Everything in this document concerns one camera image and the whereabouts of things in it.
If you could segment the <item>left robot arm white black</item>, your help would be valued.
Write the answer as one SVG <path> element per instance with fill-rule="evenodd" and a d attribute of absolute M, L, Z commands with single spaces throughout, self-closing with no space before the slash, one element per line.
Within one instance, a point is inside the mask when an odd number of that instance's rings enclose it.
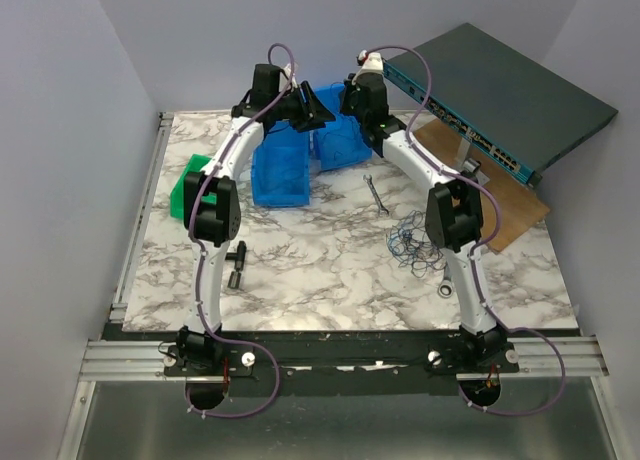
<path fill-rule="evenodd" d="M 226 348 L 213 335 L 221 326 L 222 274 L 241 224 L 237 179 L 269 130 L 286 121 L 297 132 L 325 126 L 335 116 L 308 82 L 295 80 L 295 66 L 255 66 L 251 88 L 231 111 L 230 130 L 217 153 L 185 175 L 183 222 L 194 259 L 192 309 L 176 339 L 176 357 L 201 375 L 223 365 Z"/>

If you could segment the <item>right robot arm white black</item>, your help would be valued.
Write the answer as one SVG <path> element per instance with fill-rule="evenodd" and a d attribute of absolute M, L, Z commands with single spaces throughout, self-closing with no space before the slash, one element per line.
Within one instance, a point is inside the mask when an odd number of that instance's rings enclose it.
<path fill-rule="evenodd" d="M 350 74 L 341 97 L 341 113 L 354 117 L 365 143 L 400 168 L 427 194 L 425 230 L 444 255 L 460 309 L 460 332 L 452 347 L 434 347 L 433 369 L 480 372 L 507 348 L 506 329 L 492 316 L 483 292 L 481 191 L 476 177 L 442 163 L 389 113 L 380 73 Z"/>

